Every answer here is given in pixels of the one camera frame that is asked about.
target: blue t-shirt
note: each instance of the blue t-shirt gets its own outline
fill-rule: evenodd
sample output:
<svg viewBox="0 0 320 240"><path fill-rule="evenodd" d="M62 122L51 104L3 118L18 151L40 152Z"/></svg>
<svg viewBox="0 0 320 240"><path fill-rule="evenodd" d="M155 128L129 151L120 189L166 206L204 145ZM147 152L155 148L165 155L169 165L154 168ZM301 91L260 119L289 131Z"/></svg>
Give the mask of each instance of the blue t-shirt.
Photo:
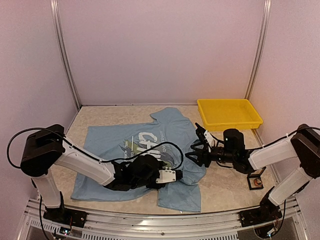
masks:
<svg viewBox="0 0 320 240"><path fill-rule="evenodd" d="M166 141L178 145L183 154L191 151L190 145L198 139L195 127L178 109L167 107L150 116L154 119L151 123L90 126L84 148L106 160L129 158ZM150 150L148 154L172 168L181 160L179 151L169 144ZM159 189L158 205L180 211L200 212L201 195L197 182L205 175L206 169L186 157L179 169L183 171L183 178ZM82 201L127 201L149 191L152 189L146 187L113 191L78 173L71 198Z"/></svg>

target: t-shirt sleeve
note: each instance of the t-shirt sleeve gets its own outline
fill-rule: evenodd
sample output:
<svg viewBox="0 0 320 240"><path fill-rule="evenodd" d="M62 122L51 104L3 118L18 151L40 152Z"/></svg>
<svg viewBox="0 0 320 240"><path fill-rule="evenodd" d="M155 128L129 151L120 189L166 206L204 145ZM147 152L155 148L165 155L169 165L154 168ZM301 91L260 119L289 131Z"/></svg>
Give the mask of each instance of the t-shirt sleeve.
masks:
<svg viewBox="0 0 320 240"><path fill-rule="evenodd" d="M189 121L189 118L183 116L175 107L166 107L161 111L150 114L150 116L162 124L168 124L173 121Z"/></svg>

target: yellow plastic tray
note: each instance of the yellow plastic tray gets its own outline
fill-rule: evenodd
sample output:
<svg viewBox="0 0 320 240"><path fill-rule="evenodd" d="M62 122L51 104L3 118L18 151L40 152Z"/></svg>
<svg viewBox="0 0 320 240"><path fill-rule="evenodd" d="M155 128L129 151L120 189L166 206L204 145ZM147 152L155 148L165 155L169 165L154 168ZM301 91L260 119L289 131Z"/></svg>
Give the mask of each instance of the yellow plastic tray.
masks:
<svg viewBox="0 0 320 240"><path fill-rule="evenodd" d="M208 131L257 129L264 122L247 99L198 99L197 103Z"/></svg>

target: white wall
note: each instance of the white wall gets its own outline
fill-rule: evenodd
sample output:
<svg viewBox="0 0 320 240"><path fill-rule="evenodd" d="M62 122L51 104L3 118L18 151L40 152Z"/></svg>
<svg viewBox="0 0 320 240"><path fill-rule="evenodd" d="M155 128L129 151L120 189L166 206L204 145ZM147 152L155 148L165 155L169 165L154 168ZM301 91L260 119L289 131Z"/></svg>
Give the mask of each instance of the white wall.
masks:
<svg viewBox="0 0 320 240"><path fill-rule="evenodd" d="M273 0L270 22L250 101L264 120L265 143L307 123L320 127L320 2ZM276 165L285 178L299 165ZM320 235L320 180L297 195L312 240Z"/></svg>
<svg viewBox="0 0 320 240"><path fill-rule="evenodd" d="M9 139L25 128L68 127L76 114L62 66L50 1L0 1L0 239L13 239L33 192L7 162ZM12 145L17 165L26 136Z"/></svg>
<svg viewBox="0 0 320 240"><path fill-rule="evenodd" d="M263 0L59 1L84 105L243 98Z"/></svg>

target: robotic hand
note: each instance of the robotic hand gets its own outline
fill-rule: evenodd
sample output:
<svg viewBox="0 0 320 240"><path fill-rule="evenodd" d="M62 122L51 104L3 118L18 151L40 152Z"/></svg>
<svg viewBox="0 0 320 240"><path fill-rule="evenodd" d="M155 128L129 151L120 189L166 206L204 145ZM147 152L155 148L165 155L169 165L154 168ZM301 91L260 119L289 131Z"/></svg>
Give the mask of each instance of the robotic hand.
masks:
<svg viewBox="0 0 320 240"><path fill-rule="evenodd" d="M7 153L12 140L20 133L10 140ZM162 142L153 148L167 143L170 142ZM182 161L181 150L175 144L170 144L180 151ZM183 173L177 169L182 162L176 168L167 168L165 162L158 161L154 156L148 154L151 149L125 159L136 157L133 161L115 162L115 160L124 160L123 158L104 160L75 145L65 137L64 127L55 124L28 136L20 167L11 163L9 155L8 160L15 168L21 168L31 177L32 183L43 197L46 209L43 215L45 219L83 228L87 213L65 208L63 195L57 189L51 166L55 164L69 168L114 191L128 191L142 186L160 189L167 183L182 179Z"/></svg>
<svg viewBox="0 0 320 240"><path fill-rule="evenodd" d="M313 130L319 128L302 124L297 130L268 145L245 149L244 135L237 129L225 130L222 141L199 124L196 123L196 126L195 132L199 142L193 144L191 148L194 151L186 153L185 156L199 166L204 165L208 168L212 161L231 163L236 171L250 174L286 159L300 160L300 166L279 185L271 188L262 198L258 208L239 213L243 227L281 218L279 205L292 194L303 190L312 179L320 177L320 135Z"/></svg>

